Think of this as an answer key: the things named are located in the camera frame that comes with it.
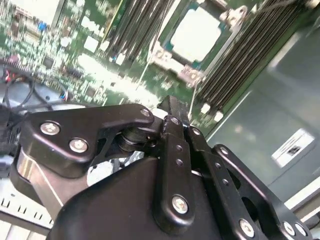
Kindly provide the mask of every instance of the hex bolt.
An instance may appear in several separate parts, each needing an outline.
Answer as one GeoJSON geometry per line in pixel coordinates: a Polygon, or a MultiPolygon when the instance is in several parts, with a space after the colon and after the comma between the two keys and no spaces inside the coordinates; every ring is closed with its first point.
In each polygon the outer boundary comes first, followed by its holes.
{"type": "Polygon", "coordinates": [[[57,135],[60,132],[60,127],[53,122],[45,122],[40,126],[41,132],[46,135],[57,135]]]}
{"type": "Polygon", "coordinates": [[[76,153],[84,153],[88,150],[88,144],[82,139],[76,138],[69,143],[70,149],[76,153]]]}
{"type": "Polygon", "coordinates": [[[296,235],[296,232],[295,232],[294,228],[290,225],[290,223],[284,221],[283,222],[283,226],[284,226],[284,229],[287,231],[288,234],[290,234],[291,236],[296,235]]]}
{"type": "Polygon", "coordinates": [[[141,112],[144,116],[150,117],[150,112],[149,112],[147,109],[142,109],[140,112],[141,112]]]}
{"type": "Polygon", "coordinates": [[[228,150],[225,149],[223,146],[220,147],[220,150],[221,150],[221,152],[222,152],[224,155],[228,155],[228,150]]]}
{"type": "Polygon", "coordinates": [[[188,212],[188,204],[180,196],[174,196],[172,198],[172,206],[179,214],[186,214],[188,212]]]}
{"type": "Polygon", "coordinates": [[[244,234],[247,235],[249,238],[253,238],[255,236],[255,230],[247,220],[240,219],[239,225],[244,234]]]}
{"type": "Polygon", "coordinates": [[[196,135],[200,135],[201,134],[201,132],[196,128],[193,128],[192,130],[196,135]]]}
{"type": "Polygon", "coordinates": [[[307,236],[307,232],[304,230],[304,228],[299,223],[296,223],[294,226],[303,236],[305,236],[305,237],[307,236]]]}
{"type": "Polygon", "coordinates": [[[179,120],[176,119],[175,117],[171,118],[171,121],[175,124],[175,125],[179,125],[179,120]]]}

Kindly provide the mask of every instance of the white label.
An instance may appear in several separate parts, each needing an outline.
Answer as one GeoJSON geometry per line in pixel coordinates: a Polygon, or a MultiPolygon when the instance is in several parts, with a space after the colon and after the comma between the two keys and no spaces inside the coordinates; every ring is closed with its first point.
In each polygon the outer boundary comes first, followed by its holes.
{"type": "Polygon", "coordinates": [[[301,128],[272,154],[272,158],[283,168],[314,140],[310,133],[301,128]]]}

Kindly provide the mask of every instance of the electronic component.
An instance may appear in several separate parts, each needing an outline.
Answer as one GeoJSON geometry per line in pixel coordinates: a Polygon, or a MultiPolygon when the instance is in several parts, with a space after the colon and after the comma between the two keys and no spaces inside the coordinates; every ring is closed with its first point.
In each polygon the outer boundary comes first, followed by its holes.
{"type": "Polygon", "coordinates": [[[15,20],[13,20],[11,23],[11,31],[12,31],[12,36],[17,38],[19,34],[19,23],[15,20]]]}
{"type": "Polygon", "coordinates": [[[152,56],[150,63],[154,63],[165,70],[175,72],[177,77],[183,80],[189,88],[193,88],[205,80],[206,76],[202,71],[196,70],[187,64],[181,64],[173,59],[172,54],[160,47],[159,44],[156,44],[156,46],[155,54],[152,56]]]}
{"type": "Polygon", "coordinates": [[[90,52],[95,52],[98,47],[99,42],[95,40],[93,37],[88,36],[84,43],[84,48],[88,49],[90,52]]]}
{"type": "Polygon", "coordinates": [[[40,36],[27,31],[24,34],[24,41],[30,45],[37,47],[40,43],[40,36]]]}
{"type": "Polygon", "coordinates": [[[45,56],[43,59],[42,64],[47,68],[51,69],[52,66],[54,65],[54,60],[51,57],[45,56]]]}
{"type": "Polygon", "coordinates": [[[40,21],[56,26],[65,0],[9,0],[16,11],[27,18],[37,18],[40,21]]]}
{"type": "Polygon", "coordinates": [[[221,35],[219,25],[202,7],[190,9],[171,38],[172,51],[190,63],[201,62],[221,35]]]}
{"type": "Polygon", "coordinates": [[[79,69],[77,69],[75,67],[72,67],[72,66],[64,66],[63,67],[63,71],[66,74],[71,75],[71,76],[73,76],[73,77],[75,77],[77,79],[82,78],[82,76],[84,75],[84,73],[81,70],[79,70],[79,69]]]}
{"type": "Polygon", "coordinates": [[[96,94],[96,90],[92,86],[88,86],[88,88],[85,91],[85,95],[93,98],[95,96],[95,94],[96,94]]]}
{"type": "Polygon", "coordinates": [[[205,80],[205,75],[203,72],[195,70],[189,65],[185,65],[182,71],[177,74],[177,76],[190,88],[193,88],[195,85],[205,80]]]}

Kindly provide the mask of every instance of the wire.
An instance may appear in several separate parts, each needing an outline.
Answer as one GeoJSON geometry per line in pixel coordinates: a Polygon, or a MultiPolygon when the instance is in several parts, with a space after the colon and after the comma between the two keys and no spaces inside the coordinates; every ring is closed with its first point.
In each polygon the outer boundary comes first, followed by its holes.
{"type": "Polygon", "coordinates": [[[94,108],[98,107],[93,104],[88,104],[88,103],[80,103],[80,102],[72,102],[72,101],[52,101],[48,103],[42,103],[42,104],[36,104],[36,105],[29,105],[29,106],[16,106],[12,107],[11,110],[13,112],[22,112],[22,111],[30,111],[30,110],[35,110],[35,109],[41,109],[41,108],[48,108],[48,107],[53,107],[53,106],[58,106],[58,105],[78,105],[78,106],[83,106],[86,108],[94,108]]]}
{"type": "MultiPolygon", "coordinates": [[[[4,90],[4,100],[5,100],[5,103],[6,103],[6,106],[10,109],[11,108],[11,105],[10,105],[10,100],[9,100],[9,87],[11,85],[13,85],[17,79],[21,78],[21,77],[24,77],[22,76],[21,74],[18,74],[17,76],[15,76],[11,81],[9,81],[6,86],[5,86],[5,90],[4,90]]],[[[25,97],[25,99],[17,106],[17,107],[21,107],[22,105],[24,105],[25,103],[27,103],[32,94],[34,93],[35,91],[35,80],[34,78],[31,78],[30,76],[25,76],[26,77],[26,80],[29,80],[31,81],[31,86],[30,86],[30,91],[28,93],[28,95],[25,97]]]]}

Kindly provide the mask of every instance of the black memory slot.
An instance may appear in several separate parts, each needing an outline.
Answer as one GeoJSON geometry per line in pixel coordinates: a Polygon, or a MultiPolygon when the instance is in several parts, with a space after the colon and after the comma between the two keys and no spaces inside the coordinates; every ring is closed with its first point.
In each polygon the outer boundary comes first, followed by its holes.
{"type": "Polygon", "coordinates": [[[147,17],[147,13],[149,10],[150,3],[153,0],[142,0],[139,4],[135,15],[133,16],[130,25],[126,29],[125,33],[122,35],[122,38],[119,42],[119,46],[117,48],[117,53],[122,53],[125,49],[127,49],[128,44],[131,39],[134,37],[139,28],[145,28],[146,26],[141,25],[141,22],[144,22],[144,19],[147,17]]]}
{"type": "Polygon", "coordinates": [[[134,61],[139,54],[141,48],[146,43],[148,38],[152,38],[154,33],[161,27],[161,17],[165,17],[162,14],[166,14],[167,2],[165,0],[157,0],[153,6],[150,6],[148,16],[141,23],[145,27],[140,27],[134,38],[132,38],[127,51],[127,59],[134,61]]]}
{"type": "MultiPolygon", "coordinates": [[[[290,25],[292,24],[292,22],[290,20],[286,21],[285,24],[282,24],[281,27],[282,28],[288,28],[290,25]]],[[[276,44],[276,42],[281,38],[281,33],[282,31],[280,30],[280,34],[278,36],[276,36],[276,38],[272,39],[272,46],[269,46],[266,51],[264,51],[263,53],[260,54],[260,57],[263,59],[267,56],[267,54],[269,53],[269,51],[272,49],[272,47],[276,44]]],[[[232,96],[239,90],[239,88],[242,86],[242,84],[246,81],[246,79],[250,76],[250,74],[254,71],[254,69],[259,65],[259,61],[258,60],[254,60],[252,61],[252,64],[249,64],[250,69],[247,69],[246,72],[241,72],[239,74],[239,76],[236,76],[237,79],[239,79],[238,82],[236,82],[236,84],[234,84],[228,92],[224,93],[224,97],[222,97],[221,99],[219,99],[215,104],[219,105],[219,106],[225,106],[228,101],[232,98],[232,96]]]]}
{"type": "MultiPolygon", "coordinates": [[[[274,11],[272,12],[268,18],[271,21],[278,20],[280,21],[281,19],[281,13],[274,11]]],[[[249,46],[251,49],[257,48],[260,45],[261,38],[263,37],[264,33],[271,33],[271,29],[273,28],[272,24],[265,25],[264,21],[259,22],[259,25],[255,28],[253,28],[253,32],[251,35],[245,40],[244,43],[242,43],[242,46],[249,46]]],[[[235,55],[233,56],[232,61],[228,65],[228,67],[225,67],[222,72],[219,73],[218,76],[224,77],[228,75],[233,75],[235,71],[238,69],[238,67],[241,65],[242,62],[245,62],[247,58],[250,58],[248,56],[250,53],[250,50],[242,50],[242,51],[236,51],[235,55]]],[[[210,91],[207,92],[206,97],[210,99],[210,102],[213,101],[213,99],[223,90],[228,86],[228,80],[226,81],[216,81],[212,86],[210,86],[210,91]]]]}
{"type": "Polygon", "coordinates": [[[118,43],[119,43],[121,37],[123,36],[124,32],[128,28],[128,26],[130,25],[131,20],[132,20],[133,16],[135,15],[135,12],[138,8],[138,4],[140,2],[141,2],[141,0],[131,0],[130,1],[129,6],[125,10],[124,15],[122,16],[121,21],[116,28],[114,36],[113,36],[112,40],[110,41],[110,46],[109,46],[110,51],[114,51],[115,50],[114,48],[116,46],[118,46],[118,43]]]}
{"type": "MultiPolygon", "coordinates": [[[[278,0],[270,0],[266,7],[278,0]]],[[[261,13],[240,35],[197,95],[212,107],[223,108],[267,56],[303,9],[297,5],[261,13]]]]}

